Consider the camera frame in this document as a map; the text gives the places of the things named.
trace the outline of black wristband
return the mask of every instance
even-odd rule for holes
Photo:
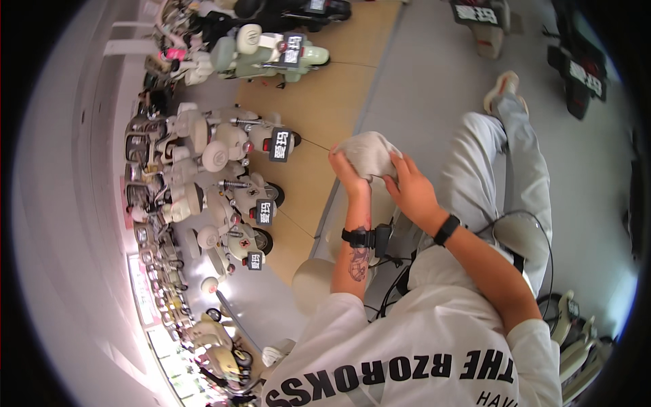
[[[341,238],[350,247],[375,247],[375,231],[341,231]]]
[[[458,217],[450,215],[443,223],[443,226],[441,226],[436,236],[434,236],[434,243],[439,246],[445,246],[445,242],[460,224],[461,221]]]

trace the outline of light gray pants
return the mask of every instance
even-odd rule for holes
[[[462,125],[452,140],[448,161],[441,170],[436,197],[441,207],[458,217],[469,230],[483,229],[500,215],[492,165],[497,154],[505,152],[504,212],[526,210],[532,213],[551,243],[549,173],[529,117],[520,101],[511,94],[496,98],[493,106],[495,117],[478,113],[463,116]],[[480,237],[496,245],[490,229]],[[467,275],[459,274],[458,263],[449,252],[442,247],[432,247],[432,243],[429,236],[421,238],[419,256],[410,271],[410,288],[423,283],[439,283],[477,290]],[[499,251],[512,261],[511,256]],[[427,275],[423,270],[425,262],[429,263]],[[432,264],[440,264],[444,270],[432,273]],[[535,296],[546,268],[545,262],[530,270],[525,262],[525,272]]]

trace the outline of rear light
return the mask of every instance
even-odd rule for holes
[[[244,143],[242,145],[242,151],[244,151],[244,152],[251,152],[251,151],[253,151],[253,148],[254,148],[254,145],[250,141],[247,141],[246,143]]]

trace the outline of black license plate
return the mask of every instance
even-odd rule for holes
[[[274,127],[269,141],[269,161],[286,163],[289,157],[289,142],[292,129],[287,127]]]
[[[281,55],[278,66],[286,68],[298,68],[301,65],[301,48],[305,36],[301,33],[285,33],[284,41],[287,43],[287,49]]]
[[[579,311],[579,303],[574,300],[568,300],[568,314],[570,320],[579,318],[581,316]]]
[[[576,81],[586,88],[590,89],[590,92],[601,99],[606,101],[606,85],[603,82],[602,78],[592,75],[590,72],[587,72],[585,68],[581,66],[576,61],[568,59],[568,66],[566,71],[570,78],[573,81]]]
[[[308,13],[324,14],[326,12],[326,0],[310,0],[305,5],[305,11]]]
[[[273,219],[273,200],[258,199],[255,209],[255,223],[261,226],[271,225],[271,220]]]
[[[490,6],[489,1],[450,0],[454,22],[457,24],[484,24],[502,27],[498,10]]]
[[[262,270],[262,253],[259,251],[248,252],[246,266],[249,270]]]

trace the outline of pink tag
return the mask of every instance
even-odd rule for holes
[[[167,48],[167,51],[165,51],[165,59],[168,59],[170,61],[173,61],[175,59],[178,59],[179,61],[183,61],[183,58],[186,57],[186,50],[184,49],[178,49],[178,48]]]

